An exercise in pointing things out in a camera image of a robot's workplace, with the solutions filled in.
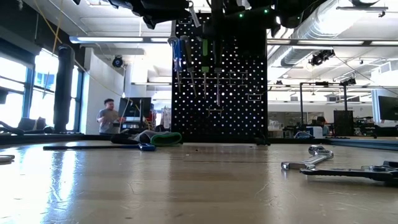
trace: wrench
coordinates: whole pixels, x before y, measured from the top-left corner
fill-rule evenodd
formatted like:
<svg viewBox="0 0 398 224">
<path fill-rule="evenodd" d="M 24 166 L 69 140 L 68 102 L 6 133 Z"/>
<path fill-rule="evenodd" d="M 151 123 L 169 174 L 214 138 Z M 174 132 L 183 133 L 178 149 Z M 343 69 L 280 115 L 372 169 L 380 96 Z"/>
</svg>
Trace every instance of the wrench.
<svg viewBox="0 0 398 224">
<path fill-rule="evenodd" d="M 334 153 L 330 150 L 326 150 L 323 146 L 310 146 L 308 152 L 312 157 L 302 162 L 282 162 L 280 166 L 283 170 L 289 169 L 314 169 L 315 164 L 324 161 L 326 159 L 332 159 Z"/>
</svg>

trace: table surface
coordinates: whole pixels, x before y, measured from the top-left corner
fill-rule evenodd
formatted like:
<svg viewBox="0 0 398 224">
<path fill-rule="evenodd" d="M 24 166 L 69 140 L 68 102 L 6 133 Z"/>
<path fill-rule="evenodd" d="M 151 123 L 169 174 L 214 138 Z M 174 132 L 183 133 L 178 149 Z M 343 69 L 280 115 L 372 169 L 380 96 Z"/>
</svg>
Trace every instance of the table surface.
<svg viewBox="0 0 398 224">
<path fill-rule="evenodd" d="M 107 145 L 104 141 L 56 143 Z M 184 144 L 157 152 L 0 149 L 0 223 L 397 223 L 398 189 L 354 177 L 282 172 L 309 145 Z M 319 168 L 398 161 L 398 153 L 325 146 Z"/>
</svg>

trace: computer monitor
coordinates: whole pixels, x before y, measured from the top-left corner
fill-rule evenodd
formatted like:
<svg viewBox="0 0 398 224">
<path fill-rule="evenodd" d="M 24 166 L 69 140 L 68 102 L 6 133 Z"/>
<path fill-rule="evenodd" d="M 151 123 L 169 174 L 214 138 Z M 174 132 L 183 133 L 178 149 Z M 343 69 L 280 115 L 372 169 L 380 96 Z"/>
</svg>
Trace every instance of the computer monitor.
<svg viewBox="0 0 398 224">
<path fill-rule="evenodd" d="M 381 120 L 398 121 L 398 98 L 379 96 L 379 112 Z"/>
<path fill-rule="evenodd" d="M 142 108 L 141 108 L 142 115 L 148 118 L 150 115 L 151 97 L 120 98 L 119 116 L 139 117 L 139 108 L 141 100 L 142 100 Z"/>
</svg>

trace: ductwork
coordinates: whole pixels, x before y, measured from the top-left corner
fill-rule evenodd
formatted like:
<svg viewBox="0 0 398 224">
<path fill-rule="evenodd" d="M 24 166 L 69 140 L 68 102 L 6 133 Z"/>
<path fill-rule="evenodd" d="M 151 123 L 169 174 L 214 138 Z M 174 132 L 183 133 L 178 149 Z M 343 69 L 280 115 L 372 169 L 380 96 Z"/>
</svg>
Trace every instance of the ductwork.
<svg viewBox="0 0 398 224">
<path fill-rule="evenodd" d="M 291 39 L 334 39 L 350 28 L 365 11 L 338 10 L 339 7 L 361 6 L 369 7 L 379 0 L 328 0 L 319 6 L 290 36 Z M 305 57 L 310 55 L 313 49 L 295 49 L 289 46 L 281 46 L 268 59 L 268 67 L 293 67 Z"/>
</svg>

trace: person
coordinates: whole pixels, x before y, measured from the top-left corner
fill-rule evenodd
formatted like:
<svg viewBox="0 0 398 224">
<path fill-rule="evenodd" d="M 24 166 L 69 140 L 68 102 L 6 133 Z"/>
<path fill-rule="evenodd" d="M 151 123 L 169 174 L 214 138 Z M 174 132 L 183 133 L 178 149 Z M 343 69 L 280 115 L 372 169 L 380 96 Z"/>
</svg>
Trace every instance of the person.
<svg viewBox="0 0 398 224">
<path fill-rule="evenodd" d="M 317 124 L 322 127 L 322 135 L 327 136 L 329 135 L 329 127 L 325 126 L 326 124 L 326 119 L 322 116 L 317 117 Z"/>
<path fill-rule="evenodd" d="M 119 132 L 119 126 L 114 127 L 113 123 L 117 120 L 124 121 L 124 118 L 120 118 L 119 113 L 114 110 L 114 100 L 106 99 L 104 105 L 105 109 L 100 110 L 97 115 L 99 134 L 117 134 Z"/>
</svg>

